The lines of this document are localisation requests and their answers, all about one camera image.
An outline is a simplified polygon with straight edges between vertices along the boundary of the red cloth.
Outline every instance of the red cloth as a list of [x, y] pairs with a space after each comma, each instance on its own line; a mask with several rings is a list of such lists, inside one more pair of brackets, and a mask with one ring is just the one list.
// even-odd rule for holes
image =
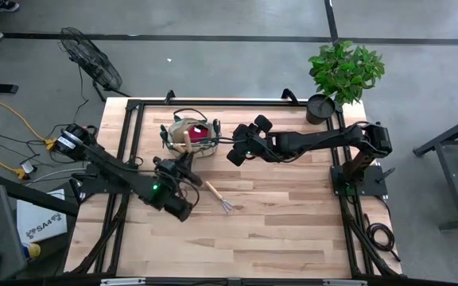
[[208, 129], [204, 128], [204, 126], [192, 126], [188, 130], [188, 135], [190, 135], [191, 143], [197, 143], [203, 140], [197, 138], [206, 138], [208, 136]]

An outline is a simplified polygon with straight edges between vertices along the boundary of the gray floor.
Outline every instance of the gray floor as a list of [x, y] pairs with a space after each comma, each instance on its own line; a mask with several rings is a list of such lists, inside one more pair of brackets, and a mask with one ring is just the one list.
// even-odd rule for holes
[[[332, 0], [342, 37], [458, 38], [458, 0]], [[321, 0], [159, 1], [22, 0], [16, 14], [0, 14], [9, 32], [58, 32], [75, 26], [85, 33], [193, 35], [329, 35]], [[121, 73], [132, 95], [274, 98], [285, 87], [299, 97], [314, 91], [307, 59], [320, 44], [96, 41]], [[397, 171], [387, 179], [398, 251], [406, 275], [458, 282], [458, 230], [437, 226], [456, 218], [441, 167], [433, 153], [417, 159], [411, 150], [458, 122], [458, 46], [379, 45], [386, 74], [366, 92], [367, 116], [388, 126], [394, 152], [382, 160]], [[78, 123], [98, 124], [103, 104], [84, 75], [90, 102]], [[0, 82], [17, 95], [0, 95], [40, 134], [70, 122], [80, 98], [77, 67], [56, 41], [0, 43]], [[24, 125], [0, 108], [0, 133], [32, 139]], [[0, 142], [26, 153], [25, 146]], [[16, 166], [21, 160], [0, 149]], [[47, 157], [39, 160], [50, 162]], [[39, 174], [51, 172], [47, 167]], [[13, 175], [0, 168], [0, 175]], [[59, 182], [36, 184], [47, 190]]]

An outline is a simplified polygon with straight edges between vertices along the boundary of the wooden tabletop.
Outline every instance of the wooden tabletop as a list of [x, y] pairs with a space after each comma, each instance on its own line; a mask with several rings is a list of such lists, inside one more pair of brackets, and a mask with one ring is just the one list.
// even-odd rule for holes
[[[116, 155], [125, 115], [125, 98], [109, 98], [103, 113], [98, 142]], [[178, 106], [145, 109], [138, 156], [142, 169], [152, 169], [154, 156], [173, 158], [162, 148], [160, 125], [173, 122]], [[230, 137], [239, 123], [249, 124], [263, 114], [274, 131], [310, 133], [325, 131], [326, 124], [310, 125], [304, 107], [199, 106], [211, 121], [222, 122]], [[192, 117], [194, 113], [185, 112]], [[347, 125], [365, 120], [362, 105], [344, 106]], [[130, 126], [128, 158], [134, 124]], [[226, 155], [232, 145], [220, 145], [211, 157], [195, 159], [193, 171], [208, 180], [235, 205], [226, 214], [220, 201], [205, 187], [200, 202], [185, 222], [165, 211], [146, 206], [135, 195], [130, 199], [122, 239], [118, 276], [183, 277], [350, 277], [340, 205], [332, 193], [328, 173], [333, 164], [329, 149], [306, 153], [290, 164], [247, 160], [234, 166]], [[353, 156], [358, 150], [353, 149]], [[340, 159], [344, 156], [339, 151]], [[108, 195], [94, 195], [80, 208], [65, 271], [74, 269], [100, 236]], [[193, 201], [194, 191], [188, 193]], [[362, 198], [363, 212], [372, 222], [391, 227], [386, 208], [375, 198]], [[361, 247], [355, 239], [359, 265]], [[110, 260], [111, 239], [106, 266]], [[390, 253], [380, 253], [392, 269], [401, 272]]]

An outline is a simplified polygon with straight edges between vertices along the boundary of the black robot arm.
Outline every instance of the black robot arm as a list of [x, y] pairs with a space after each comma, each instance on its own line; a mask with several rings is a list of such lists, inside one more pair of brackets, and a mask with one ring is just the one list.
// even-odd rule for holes
[[153, 171], [142, 171], [138, 170], [137, 165], [124, 163], [110, 155], [96, 142], [93, 133], [75, 124], [62, 132], [55, 150], [73, 160], [90, 162], [85, 173], [72, 175], [83, 182], [82, 192], [135, 193], [145, 204], [159, 211], [165, 209], [182, 222], [188, 218], [195, 204], [184, 198], [179, 182], [188, 180], [196, 186], [203, 183], [191, 171], [192, 153], [186, 153], [175, 160], [154, 157], [156, 168]]
[[270, 132], [272, 127], [263, 115], [248, 126], [240, 124], [233, 132], [232, 138], [236, 143], [227, 159], [237, 166], [255, 157], [266, 162], [290, 163], [308, 151], [350, 145], [360, 152], [343, 166], [344, 176], [349, 180], [362, 176], [374, 159], [386, 157], [392, 152], [388, 129], [379, 124], [356, 122], [345, 128], [308, 134]]

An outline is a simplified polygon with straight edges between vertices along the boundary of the electric fan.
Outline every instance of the electric fan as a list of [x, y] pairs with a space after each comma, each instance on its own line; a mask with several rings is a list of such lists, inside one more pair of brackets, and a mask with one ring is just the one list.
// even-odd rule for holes
[[72, 27], [62, 28], [60, 42], [68, 53], [70, 60], [78, 64], [93, 79], [93, 87], [103, 102], [106, 99], [102, 96], [97, 84], [102, 86], [105, 91], [113, 91], [130, 97], [119, 91], [123, 81], [118, 71], [107, 58], [107, 55], [100, 51], [78, 29]]

